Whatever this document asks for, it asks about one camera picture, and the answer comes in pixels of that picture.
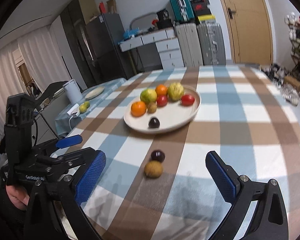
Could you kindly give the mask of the person's left hand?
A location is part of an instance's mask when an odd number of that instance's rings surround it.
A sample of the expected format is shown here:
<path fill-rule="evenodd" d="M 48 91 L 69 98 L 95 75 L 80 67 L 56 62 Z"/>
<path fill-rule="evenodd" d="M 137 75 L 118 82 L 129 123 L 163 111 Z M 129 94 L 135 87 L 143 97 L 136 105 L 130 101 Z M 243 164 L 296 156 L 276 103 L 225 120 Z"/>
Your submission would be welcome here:
<path fill-rule="evenodd" d="M 30 197 L 24 187 L 6 185 L 6 192 L 10 201 L 16 208 L 19 210 L 26 210 Z"/>

